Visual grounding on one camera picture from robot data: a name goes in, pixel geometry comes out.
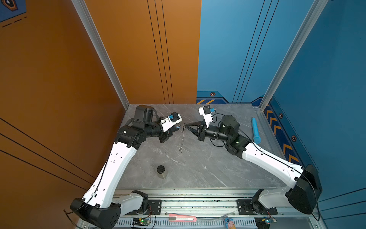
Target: yellow arrow marking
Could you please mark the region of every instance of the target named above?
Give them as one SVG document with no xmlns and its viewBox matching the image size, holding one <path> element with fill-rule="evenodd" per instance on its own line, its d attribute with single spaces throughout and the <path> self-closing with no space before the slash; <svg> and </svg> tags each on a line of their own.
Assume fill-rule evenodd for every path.
<svg viewBox="0 0 366 229">
<path fill-rule="evenodd" d="M 276 125 L 274 125 L 274 135 L 276 135 L 276 130 L 277 130 L 277 129 L 282 130 L 282 128 L 281 128 L 280 126 L 276 126 Z"/>
<path fill-rule="evenodd" d="M 276 118 L 270 118 L 271 122 L 269 123 L 269 125 L 272 127 L 272 121 L 277 121 Z"/>
<path fill-rule="evenodd" d="M 273 111 L 267 110 L 267 119 L 268 119 L 268 113 L 273 113 Z"/>
<path fill-rule="evenodd" d="M 299 160 L 296 157 L 289 154 L 288 155 L 288 161 L 291 162 L 291 159 L 294 159 L 295 161 L 299 162 Z"/>
<path fill-rule="evenodd" d="M 290 149 L 290 150 L 293 150 L 291 146 L 286 145 L 286 144 L 283 144 L 283 154 L 285 154 L 285 155 L 286 155 L 286 153 L 285 153 L 286 148 L 288 148 L 288 149 Z"/>
</svg>

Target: orange wall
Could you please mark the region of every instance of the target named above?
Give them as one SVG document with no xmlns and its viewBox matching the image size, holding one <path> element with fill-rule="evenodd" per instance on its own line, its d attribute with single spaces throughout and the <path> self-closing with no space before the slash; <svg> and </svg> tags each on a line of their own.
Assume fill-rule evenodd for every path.
<svg viewBox="0 0 366 229">
<path fill-rule="evenodd" d="M 26 4 L 0 23 L 0 118 L 85 172 L 0 120 L 2 135 L 81 177 L 0 135 L 0 150 L 75 184 L 0 151 L 0 228 L 73 228 L 62 210 L 98 175 L 125 110 L 72 2 Z"/>
<path fill-rule="evenodd" d="M 86 4 L 131 104 L 196 102 L 200 0 Z"/>
</svg>

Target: black bottle cap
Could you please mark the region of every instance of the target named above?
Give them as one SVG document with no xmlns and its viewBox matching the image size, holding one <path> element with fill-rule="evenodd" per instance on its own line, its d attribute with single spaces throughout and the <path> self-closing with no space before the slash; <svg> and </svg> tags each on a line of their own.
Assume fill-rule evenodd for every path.
<svg viewBox="0 0 366 229">
<path fill-rule="evenodd" d="M 158 168 L 157 168 L 156 170 L 157 170 L 157 172 L 158 172 L 159 174 L 162 174 L 162 173 L 165 171 L 165 168 L 164 168 L 164 166 L 159 165 L 159 166 L 158 166 Z"/>
</svg>

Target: marble surface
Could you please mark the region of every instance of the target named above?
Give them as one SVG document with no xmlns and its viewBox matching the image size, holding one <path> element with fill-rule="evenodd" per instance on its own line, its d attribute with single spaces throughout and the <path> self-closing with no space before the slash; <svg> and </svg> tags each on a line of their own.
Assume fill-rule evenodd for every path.
<svg viewBox="0 0 366 229">
<path fill-rule="evenodd" d="M 159 116 L 178 112 L 183 123 L 203 120 L 198 108 L 201 104 L 148 104 L 154 107 Z M 122 122 L 135 114 L 138 105 L 130 105 Z M 251 119 L 257 115 L 251 104 L 212 104 L 217 113 L 233 115 L 240 128 L 253 138 Z M 222 115 L 217 115 L 217 125 Z M 271 147 L 258 123 L 261 136 L 260 146 L 268 151 Z M 277 188 L 285 184 L 259 166 L 231 155 L 225 147 L 215 147 L 206 138 L 198 141 L 188 130 L 184 134 L 183 152 L 178 146 L 182 142 L 182 131 L 176 131 L 166 142 L 160 143 L 157 137 L 148 138 L 141 144 L 136 155 L 127 165 L 117 189 L 144 188 Z M 163 165 L 168 174 L 166 179 L 157 176 L 156 168 Z"/>
</svg>

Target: black mounting plate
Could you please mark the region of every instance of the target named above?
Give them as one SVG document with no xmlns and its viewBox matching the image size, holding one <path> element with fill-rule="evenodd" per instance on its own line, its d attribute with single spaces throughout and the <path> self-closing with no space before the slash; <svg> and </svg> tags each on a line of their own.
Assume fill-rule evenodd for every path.
<svg viewBox="0 0 366 229">
<path fill-rule="evenodd" d="M 155 213 L 155 215 L 160 215 L 161 200 L 148 200 L 147 207 L 149 207 L 149 206 L 151 206 L 151 210 Z M 150 211 L 146 210 L 146 213 L 143 213 L 143 215 L 148 215 L 149 213 L 150 213 Z M 134 211 L 131 211 L 131 212 L 127 213 L 126 215 L 138 215 L 138 214 Z"/>
<path fill-rule="evenodd" d="M 251 200 L 236 200 L 239 215 L 258 215 L 252 211 L 250 202 L 251 202 Z M 271 215 L 278 214 L 277 209 L 275 207 L 268 209 L 268 211 Z"/>
</svg>

